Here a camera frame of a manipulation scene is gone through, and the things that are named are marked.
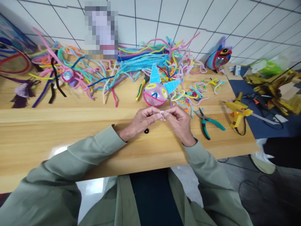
purple tassel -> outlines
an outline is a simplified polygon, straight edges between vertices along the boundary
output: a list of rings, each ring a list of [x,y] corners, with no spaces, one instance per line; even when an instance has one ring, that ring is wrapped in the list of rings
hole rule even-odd
[[[28,105],[27,99],[29,97],[34,97],[35,94],[33,93],[31,87],[33,85],[39,84],[41,81],[31,81],[27,80],[26,83],[22,84],[21,86],[17,87],[15,89],[15,97],[11,100],[11,102],[14,102],[14,105],[12,108],[24,108]]]
[[[72,87],[72,88],[75,87],[76,84],[77,84],[77,80],[76,80],[75,78],[73,78],[73,79],[69,82],[69,86]]]

floor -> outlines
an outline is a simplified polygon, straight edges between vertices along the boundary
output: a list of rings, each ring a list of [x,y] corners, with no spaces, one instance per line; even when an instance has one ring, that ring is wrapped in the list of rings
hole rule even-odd
[[[249,157],[237,156],[220,159],[234,190],[239,192],[254,226],[293,225],[301,220],[301,170],[277,167],[275,173],[259,172]],[[198,180],[190,165],[172,167],[183,184],[186,195],[203,205],[198,191]],[[88,210],[103,196],[108,178],[81,181],[77,185],[82,193],[79,222]]]

green-handled pliers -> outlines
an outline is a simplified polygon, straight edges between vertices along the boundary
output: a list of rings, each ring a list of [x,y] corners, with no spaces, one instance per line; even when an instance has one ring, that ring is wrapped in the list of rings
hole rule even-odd
[[[211,122],[214,125],[216,125],[218,128],[220,128],[221,130],[226,130],[225,127],[223,127],[222,124],[220,124],[218,121],[213,120],[211,118],[207,118],[202,110],[200,108],[198,108],[200,110],[201,115],[199,115],[196,111],[194,111],[202,120],[201,120],[201,124],[202,124],[202,132],[204,134],[204,136],[206,137],[207,140],[211,140],[211,138],[209,137],[208,133],[207,133],[207,129],[206,129],[206,122]]]

person's left hand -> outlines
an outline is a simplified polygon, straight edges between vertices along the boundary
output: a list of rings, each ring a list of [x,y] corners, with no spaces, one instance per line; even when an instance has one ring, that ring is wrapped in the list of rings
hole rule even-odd
[[[143,133],[155,121],[163,120],[160,110],[155,107],[140,109],[131,123],[123,130],[117,131],[118,136],[125,142]]]

green jacket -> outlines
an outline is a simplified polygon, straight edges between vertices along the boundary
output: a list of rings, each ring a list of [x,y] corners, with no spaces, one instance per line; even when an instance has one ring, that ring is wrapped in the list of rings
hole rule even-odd
[[[124,145],[110,126],[42,162],[0,208],[0,225],[77,225],[81,193],[75,182]],[[188,202],[181,182],[169,170],[170,188],[183,225],[252,225],[221,164],[199,141],[184,149],[200,182],[204,208]],[[140,225],[129,175],[110,177],[105,192],[79,225]]]

